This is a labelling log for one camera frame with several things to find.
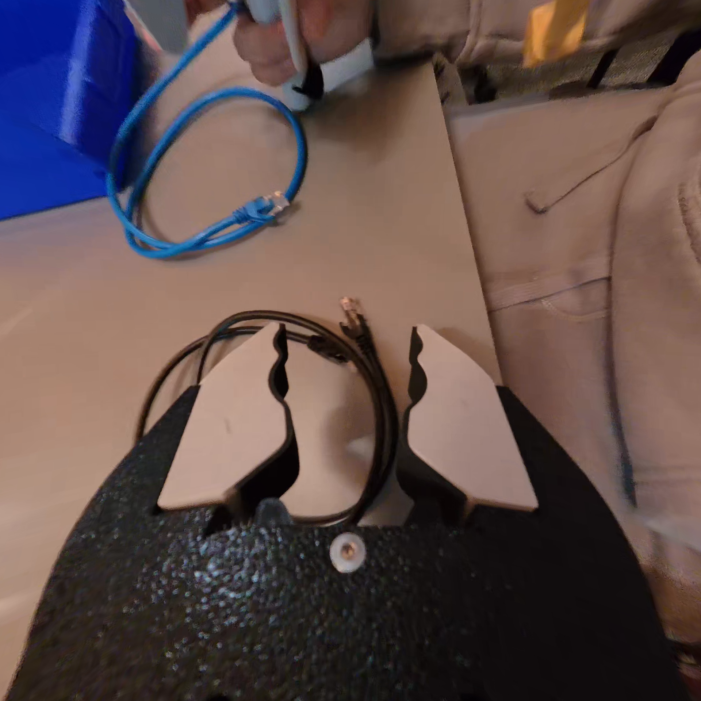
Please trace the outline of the person's grey sweatshirt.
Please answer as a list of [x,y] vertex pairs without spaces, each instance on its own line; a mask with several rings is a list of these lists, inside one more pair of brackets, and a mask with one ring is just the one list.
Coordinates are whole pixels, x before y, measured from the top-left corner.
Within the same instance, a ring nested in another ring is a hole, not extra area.
[[621,521],[700,648],[700,48],[669,85],[451,135],[505,384]]

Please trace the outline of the person's right forearm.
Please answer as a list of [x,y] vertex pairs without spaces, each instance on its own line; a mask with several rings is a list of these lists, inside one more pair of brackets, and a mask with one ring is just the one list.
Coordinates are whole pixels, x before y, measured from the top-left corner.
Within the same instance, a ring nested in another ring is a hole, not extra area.
[[442,53],[457,66],[518,60],[538,1],[376,1],[379,60]]

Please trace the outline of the blue plastic bin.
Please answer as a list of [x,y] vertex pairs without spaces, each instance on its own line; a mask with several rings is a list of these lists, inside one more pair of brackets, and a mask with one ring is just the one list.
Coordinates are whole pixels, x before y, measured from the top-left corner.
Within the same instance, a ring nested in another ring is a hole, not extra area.
[[123,1],[1,2],[1,220],[107,195],[136,77]]

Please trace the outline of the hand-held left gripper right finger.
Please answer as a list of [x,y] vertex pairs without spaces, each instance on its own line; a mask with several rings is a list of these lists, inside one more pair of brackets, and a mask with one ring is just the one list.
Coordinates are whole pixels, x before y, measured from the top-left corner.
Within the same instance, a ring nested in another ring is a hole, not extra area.
[[476,506],[532,513],[531,484],[493,379],[427,325],[412,329],[409,407],[399,485],[416,503],[437,504],[447,523]]

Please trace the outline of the person's right hand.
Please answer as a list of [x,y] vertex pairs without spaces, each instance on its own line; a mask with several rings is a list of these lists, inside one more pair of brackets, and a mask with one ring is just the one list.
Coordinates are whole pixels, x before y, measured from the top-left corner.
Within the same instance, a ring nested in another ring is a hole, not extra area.
[[[297,12],[303,42],[320,65],[345,56],[371,32],[372,1],[298,1]],[[258,24],[241,15],[233,43],[260,83],[278,87],[296,74],[280,22]]]

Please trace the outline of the grey desk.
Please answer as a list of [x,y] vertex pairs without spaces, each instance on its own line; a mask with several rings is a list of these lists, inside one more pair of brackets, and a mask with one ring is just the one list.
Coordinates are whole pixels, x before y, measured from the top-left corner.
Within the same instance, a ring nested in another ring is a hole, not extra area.
[[[150,260],[107,200],[1,223],[1,699],[53,564],[130,451],[147,390],[180,348],[233,313],[298,313],[339,331],[363,307],[398,409],[411,331],[427,325],[496,383],[501,373],[433,66],[373,71],[302,119],[309,166],[282,221],[229,248]],[[144,224],[179,241],[281,191],[294,137],[267,105],[207,111],[165,155]],[[372,404],[347,368],[290,345],[287,395],[301,471],[295,515],[353,504]]]

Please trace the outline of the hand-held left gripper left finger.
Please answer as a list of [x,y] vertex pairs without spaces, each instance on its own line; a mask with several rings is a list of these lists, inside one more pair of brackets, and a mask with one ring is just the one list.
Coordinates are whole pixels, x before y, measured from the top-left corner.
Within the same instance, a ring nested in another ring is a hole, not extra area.
[[251,513],[299,477],[285,326],[269,322],[214,366],[196,399],[158,497],[164,511],[227,504]]

